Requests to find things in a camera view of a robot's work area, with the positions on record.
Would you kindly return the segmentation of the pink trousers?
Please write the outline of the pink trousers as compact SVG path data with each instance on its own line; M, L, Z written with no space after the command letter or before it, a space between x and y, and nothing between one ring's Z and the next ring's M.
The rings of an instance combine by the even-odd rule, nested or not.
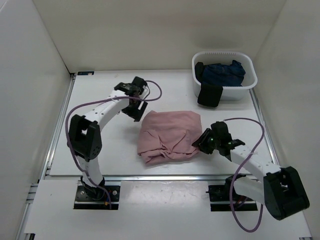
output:
M193 111L150 111L141 123L137 154L147 165L191 159L199 153L192 144L202 135L201 116Z

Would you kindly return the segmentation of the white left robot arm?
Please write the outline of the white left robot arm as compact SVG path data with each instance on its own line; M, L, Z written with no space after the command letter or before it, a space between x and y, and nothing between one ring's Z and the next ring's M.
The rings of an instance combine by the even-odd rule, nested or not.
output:
M101 131L120 112L139 122L148 105L147 82L135 77L131 83L116 85L107 99L94 101L93 110L84 115L69 112L65 120L67 146L77 168L85 193L95 201L111 201L101 174L98 155L102 150Z

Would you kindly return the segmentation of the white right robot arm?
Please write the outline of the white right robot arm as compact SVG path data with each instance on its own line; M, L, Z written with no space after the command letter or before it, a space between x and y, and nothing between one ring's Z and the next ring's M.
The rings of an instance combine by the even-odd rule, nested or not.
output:
M207 128L192 143L202 153L210 155L217 150L230 162L248 171L255 179L243 173L226 178L224 189L215 193L218 199L236 200L240 196L261 203L276 220L283 220L310 207L310 201L298 171L281 167L251 152L240 139L233 139L227 127Z

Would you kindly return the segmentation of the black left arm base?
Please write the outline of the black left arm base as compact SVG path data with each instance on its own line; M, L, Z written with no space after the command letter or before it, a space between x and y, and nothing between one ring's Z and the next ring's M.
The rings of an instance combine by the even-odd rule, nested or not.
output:
M106 210L116 211L119 209L120 203L120 185L105 185L104 186L109 195L104 191L102 196L92 198L85 191L85 187L79 182L74 197L74 210Z

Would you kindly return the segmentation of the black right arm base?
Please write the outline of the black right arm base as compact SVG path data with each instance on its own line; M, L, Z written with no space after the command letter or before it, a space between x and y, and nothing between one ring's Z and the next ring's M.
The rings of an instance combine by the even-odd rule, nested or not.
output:
M230 212L229 192L225 190L224 185L209 185L206 191L209 194L211 212ZM232 195L234 210L236 212L257 211L257 203L251 198L240 196L235 192Z

